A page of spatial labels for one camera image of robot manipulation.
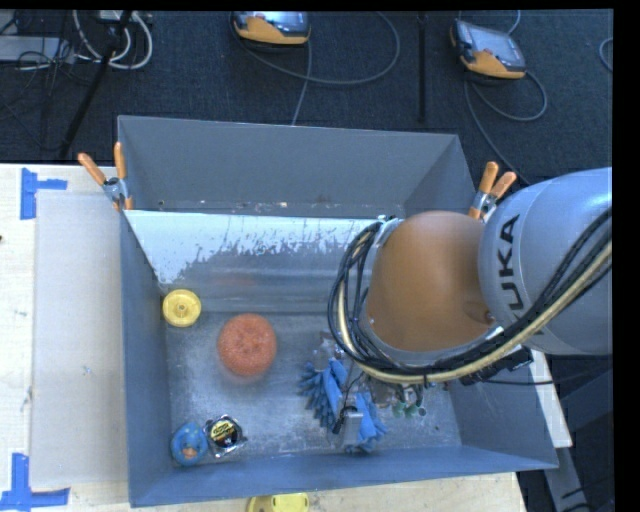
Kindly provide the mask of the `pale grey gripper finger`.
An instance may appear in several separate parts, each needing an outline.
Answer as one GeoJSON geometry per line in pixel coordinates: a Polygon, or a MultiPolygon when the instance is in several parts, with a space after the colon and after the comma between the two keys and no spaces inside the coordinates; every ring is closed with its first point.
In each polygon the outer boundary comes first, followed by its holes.
{"type": "Polygon", "coordinates": [[[355,406],[347,406],[342,415],[342,444],[344,447],[355,447],[361,444],[361,426],[364,413],[355,406]]]}

